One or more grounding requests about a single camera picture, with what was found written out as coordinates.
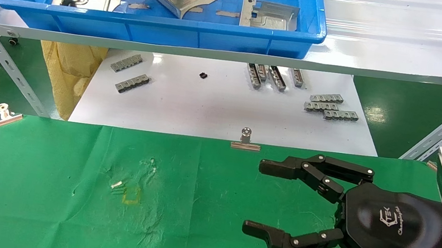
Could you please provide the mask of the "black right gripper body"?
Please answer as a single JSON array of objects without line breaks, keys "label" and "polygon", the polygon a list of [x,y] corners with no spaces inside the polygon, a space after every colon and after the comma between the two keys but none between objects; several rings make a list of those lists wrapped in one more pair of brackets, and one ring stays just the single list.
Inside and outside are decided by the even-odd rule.
[{"label": "black right gripper body", "polygon": [[341,248],[435,248],[442,240],[437,201],[374,184],[349,189],[341,205]]}]

